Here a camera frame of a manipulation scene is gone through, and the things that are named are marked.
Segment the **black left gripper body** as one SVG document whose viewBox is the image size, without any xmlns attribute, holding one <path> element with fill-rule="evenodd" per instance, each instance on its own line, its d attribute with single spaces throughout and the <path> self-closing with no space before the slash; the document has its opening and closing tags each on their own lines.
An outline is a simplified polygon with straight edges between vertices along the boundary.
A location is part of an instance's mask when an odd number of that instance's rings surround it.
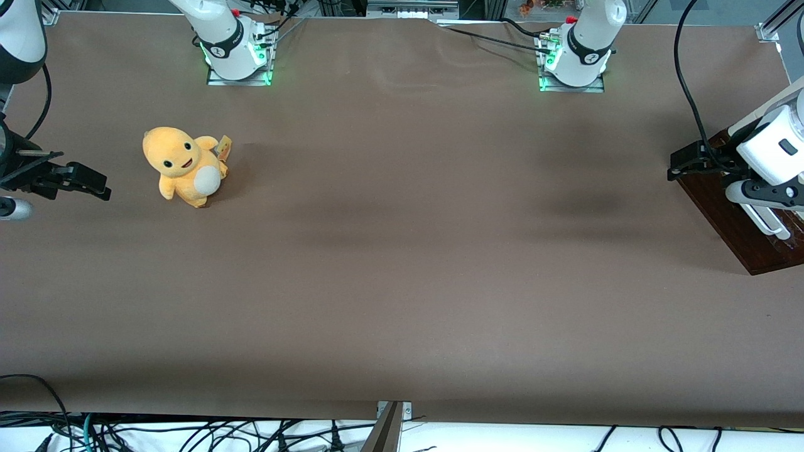
<svg viewBox="0 0 804 452">
<path fill-rule="evenodd" d="M 742 127 L 735 132 L 722 129 L 711 136 L 707 132 L 707 162 L 703 174 L 725 174 L 735 180 L 751 178 L 752 169 L 736 149 L 751 133 L 752 127 Z"/>
</svg>

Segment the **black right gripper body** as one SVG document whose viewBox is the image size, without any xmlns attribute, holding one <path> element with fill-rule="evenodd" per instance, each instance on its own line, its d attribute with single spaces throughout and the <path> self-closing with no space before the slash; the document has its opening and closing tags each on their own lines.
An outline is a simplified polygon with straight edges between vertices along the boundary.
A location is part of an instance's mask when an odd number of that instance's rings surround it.
<svg viewBox="0 0 804 452">
<path fill-rule="evenodd" d="M 33 193 L 49 200 L 55 200 L 59 191 L 68 186 L 57 169 L 60 165 L 52 160 L 63 156 L 63 152 L 2 151 L 1 188 L 4 191 L 23 191 Z"/>
</svg>

